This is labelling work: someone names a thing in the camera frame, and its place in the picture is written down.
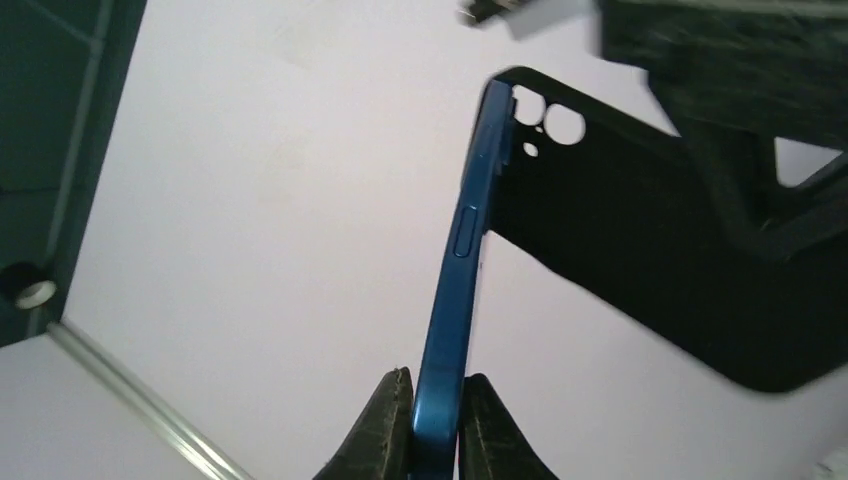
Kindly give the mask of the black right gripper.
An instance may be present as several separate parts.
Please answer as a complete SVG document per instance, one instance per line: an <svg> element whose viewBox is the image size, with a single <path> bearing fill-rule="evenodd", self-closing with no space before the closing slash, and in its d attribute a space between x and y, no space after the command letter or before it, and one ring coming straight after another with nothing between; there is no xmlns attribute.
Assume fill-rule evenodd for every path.
<svg viewBox="0 0 848 480"><path fill-rule="evenodd" d="M847 253L847 154L781 183L774 138L847 145L844 1L600 1L601 55L648 74L680 129L681 195L727 247L773 262Z"/></svg>

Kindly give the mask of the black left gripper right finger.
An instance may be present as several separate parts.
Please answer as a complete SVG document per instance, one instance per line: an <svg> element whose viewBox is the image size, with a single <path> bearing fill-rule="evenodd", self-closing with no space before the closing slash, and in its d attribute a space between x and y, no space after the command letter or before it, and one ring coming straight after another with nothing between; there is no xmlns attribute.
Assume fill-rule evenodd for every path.
<svg viewBox="0 0 848 480"><path fill-rule="evenodd" d="M464 380L458 458L464 480L557 479L482 373Z"/></svg>

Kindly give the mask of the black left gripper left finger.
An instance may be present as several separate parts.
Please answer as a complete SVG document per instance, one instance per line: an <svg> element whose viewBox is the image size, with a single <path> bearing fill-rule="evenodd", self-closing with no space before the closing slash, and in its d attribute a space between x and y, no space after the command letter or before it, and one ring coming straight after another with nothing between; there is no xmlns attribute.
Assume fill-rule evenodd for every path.
<svg viewBox="0 0 848 480"><path fill-rule="evenodd" d="M315 480L404 480L413 385L407 367L387 372Z"/></svg>

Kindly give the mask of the black smartphone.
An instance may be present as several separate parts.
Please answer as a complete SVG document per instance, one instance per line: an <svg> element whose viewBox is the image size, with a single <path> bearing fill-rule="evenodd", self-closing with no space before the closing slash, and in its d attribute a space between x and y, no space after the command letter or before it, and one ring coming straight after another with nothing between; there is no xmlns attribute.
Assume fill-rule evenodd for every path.
<svg viewBox="0 0 848 480"><path fill-rule="evenodd" d="M681 142L528 67L498 80L581 114L560 145L513 132L494 231L752 390L795 390L847 364L847 241L783 262L733 247Z"/></svg>

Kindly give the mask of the blue phone without case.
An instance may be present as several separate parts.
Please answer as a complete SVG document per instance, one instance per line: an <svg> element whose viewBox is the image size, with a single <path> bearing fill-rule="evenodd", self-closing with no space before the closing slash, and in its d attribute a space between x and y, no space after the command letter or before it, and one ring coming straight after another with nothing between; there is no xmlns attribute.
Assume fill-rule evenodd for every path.
<svg viewBox="0 0 848 480"><path fill-rule="evenodd" d="M450 479L489 211L509 161L516 100L507 83L485 90L447 237L412 409L409 478Z"/></svg>

